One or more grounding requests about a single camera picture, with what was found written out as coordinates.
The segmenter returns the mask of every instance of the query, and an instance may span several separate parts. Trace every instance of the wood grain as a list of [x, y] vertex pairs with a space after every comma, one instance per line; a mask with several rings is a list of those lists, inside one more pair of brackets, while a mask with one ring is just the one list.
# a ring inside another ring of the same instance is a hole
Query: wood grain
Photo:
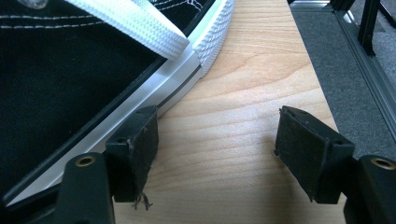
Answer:
[[117, 223], [345, 223], [344, 199], [309, 202], [273, 155], [282, 105], [336, 129], [287, 2], [236, 1], [213, 67], [159, 119], [154, 205], [116, 203]]

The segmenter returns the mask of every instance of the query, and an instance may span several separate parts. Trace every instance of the shoe sole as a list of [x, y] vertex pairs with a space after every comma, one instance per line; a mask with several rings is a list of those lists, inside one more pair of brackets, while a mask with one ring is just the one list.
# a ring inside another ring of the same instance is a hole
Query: shoe sole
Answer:
[[190, 44], [177, 60], [165, 62], [106, 119], [10, 204], [61, 182], [66, 163], [77, 155], [86, 152], [103, 152], [106, 149], [107, 139], [136, 109], [157, 105], [160, 116], [179, 101], [212, 66], [227, 34], [232, 13], [233, 0], [216, 1], [189, 35]]

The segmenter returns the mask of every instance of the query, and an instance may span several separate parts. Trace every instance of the shoe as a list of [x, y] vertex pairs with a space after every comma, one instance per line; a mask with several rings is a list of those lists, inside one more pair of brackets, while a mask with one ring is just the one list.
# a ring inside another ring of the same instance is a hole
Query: shoe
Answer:
[[58, 183], [75, 156], [103, 152], [136, 109], [175, 104], [216, 59], [232, 12], [233, 0], [3, 3], [4, 203]]

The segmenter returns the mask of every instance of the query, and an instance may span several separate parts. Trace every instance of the shoelace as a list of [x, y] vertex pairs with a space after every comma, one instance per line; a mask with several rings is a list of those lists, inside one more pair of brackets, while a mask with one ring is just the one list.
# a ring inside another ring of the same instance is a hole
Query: shoelace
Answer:
[[114, 26], [166, 59], [175, 60], [189, 39], [148, 0], [66, 0]]

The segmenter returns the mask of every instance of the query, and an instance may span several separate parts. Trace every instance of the light wood surface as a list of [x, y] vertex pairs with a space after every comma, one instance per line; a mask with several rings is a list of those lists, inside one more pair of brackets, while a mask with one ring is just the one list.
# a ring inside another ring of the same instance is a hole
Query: light wood surface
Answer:
[[159, 119], [154, 205], [116, 203], [117, 223], [345, 223], [343, 200], [309, 202], [273, 155], [282, 105], [335, 129], [287, 1], [236, 0], [213, 67]]

